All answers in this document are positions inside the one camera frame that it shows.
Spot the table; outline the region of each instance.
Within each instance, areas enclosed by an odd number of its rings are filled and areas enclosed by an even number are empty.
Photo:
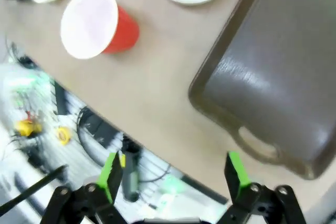
[[[303,180],[281,166],[246,155],[214,122],[197,112],[188,88],[238,0],[181,6],[169,0],[117,0],[140,25],[131,50],[90,60],[69,56],[59,30],[69,0],[52,4],[0,0],[0,30],[66,89],[150,151],[214,191],[229,197],[226,152],[239,151],[253,180],[291,185],[304,211],[335,181],[331,167]]]

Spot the black pole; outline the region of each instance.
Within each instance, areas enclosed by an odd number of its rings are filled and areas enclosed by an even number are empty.
[[[53,181],[55,178],[57,178],[58,175],[60,175],[68,166],[62,165],[58,167],[56,170],[49,173],[47,176],[45,176],[43,179],[41,179],[39,182],[33,184],[31,187],[29,187],[27,190],[25,190],[23,193],[21,193],[19,196],[15,197],[14,199],[4,203],[0,207],[0,217],[10,211],[13,207],[15,207],[17,204],[22,202],[23,200],[27,199],[29,196],[33,195],[37,191],[39,191],[42,187],[48,185],[51,181]]]

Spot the green strip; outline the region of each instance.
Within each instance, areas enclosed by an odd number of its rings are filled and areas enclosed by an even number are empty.
[[[245,171],[243,163],[239,158],[239,154],[237,152],[229,152],[229,156],[233,164],[233,167],[235,168],[238,175],[238,179],[240,182],[239,189],[248,186],[251,183],[251,181],[248,179],[247,172]]]
[[[115,156],[116,156],[116,153],[110,153],[109,157],[107,158],[104,164],[104,167],[101,170],[100,176],[97,180],[97,185],[101,189],[105,190],[106,196],[111,204],[113,203],[113,200],[112,200],[112,196],[109,190],[107,179],[109,178],[110,173],[112,171],[112,163],[113,163]]]

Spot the plastic cup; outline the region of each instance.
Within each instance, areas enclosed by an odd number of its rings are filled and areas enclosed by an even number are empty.
[[[61,40],[70,55],[90,59],[132,48],[139,26],[116,0],[71,0],[61,20]]]

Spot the bolt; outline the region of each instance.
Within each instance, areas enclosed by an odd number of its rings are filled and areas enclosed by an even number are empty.
[[[281,194],[287,195],[287,190],[285,188],[280,187],[278,190]]]
[[[61,194],[62,195],[65,195],[65,194],[67,194],[68,193],[68,189],[62,189],[62,191],[61,191]]]
[[[259,187],[257,185],[251,185],[251,190],[258,192],[259,191]]]
[[[94,185],[91,185],[91,186],[89,186],[89,192],[91,193],[91,192],[93,192],[94,190],[96,189],[96,186],[94,186]]]

